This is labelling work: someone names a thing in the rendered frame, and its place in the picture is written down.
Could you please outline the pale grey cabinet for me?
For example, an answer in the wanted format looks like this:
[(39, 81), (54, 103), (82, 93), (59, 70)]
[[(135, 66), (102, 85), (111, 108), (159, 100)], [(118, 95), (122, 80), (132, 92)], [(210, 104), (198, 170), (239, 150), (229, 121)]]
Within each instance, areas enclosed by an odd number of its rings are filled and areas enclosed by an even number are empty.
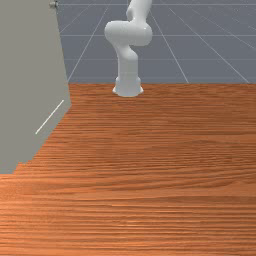
[(0, 0), (0, 174), (33, 159), (71, 106), (57, 0)]

